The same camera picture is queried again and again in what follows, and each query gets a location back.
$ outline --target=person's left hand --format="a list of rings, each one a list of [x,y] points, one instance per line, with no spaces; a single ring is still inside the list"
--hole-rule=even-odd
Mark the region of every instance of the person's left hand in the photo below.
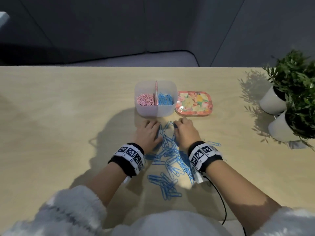
[[[142,147],[144,154],[151,152],[163,140],[162,136],[155,139],[160,124],[156,120],[146,120],[137,128],[133,143]]]

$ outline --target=plant pot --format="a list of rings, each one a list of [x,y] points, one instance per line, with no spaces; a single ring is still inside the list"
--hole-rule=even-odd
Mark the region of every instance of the plant pot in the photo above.
[[[269,124],[268,130],[270,135],[280,142],[300,140],[300,137],[294,135],[292,129],[287,124],[285,113],[286,112],[283,112],[279,117]]]
[[[259,105],[266,113],[277,114],[287,109],[285,101],[282,100],[274,90],[272,86],[265,96],[260,100]]]

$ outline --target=floral lid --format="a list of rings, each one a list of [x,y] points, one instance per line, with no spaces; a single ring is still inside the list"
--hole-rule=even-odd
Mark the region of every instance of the floral lid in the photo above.
[[[179,91],[175,111],[182,116],[207,116],[212,113],[212,107],[206,92]]]

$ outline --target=fluffy white sweater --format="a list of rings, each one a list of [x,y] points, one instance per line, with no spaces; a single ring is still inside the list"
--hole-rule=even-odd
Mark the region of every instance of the fluffy white sweater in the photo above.
[[[3,236],[231,236],[217,221],[185,211],[148,215],[131,226],[118,225],[110,232],[102,229],[105,217],[106,208],[98,197],[85,186],[77,186],[59,191],[39,209],[34,221],[17,222]],[[254,233],[254,236],[309,235],[315,235],[315,214],[290,208],[280,209]]]

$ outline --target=fuzzy sleeve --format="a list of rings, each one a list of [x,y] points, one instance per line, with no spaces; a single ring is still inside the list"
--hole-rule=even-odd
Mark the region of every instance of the fuzzy sleeve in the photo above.
[[[101,235],[106,208],[87,187],[57,192],[32,222],[17,222],[5,235]]]
[[[315,214],[282,207],[253,236],[309,236],[315,232]]]

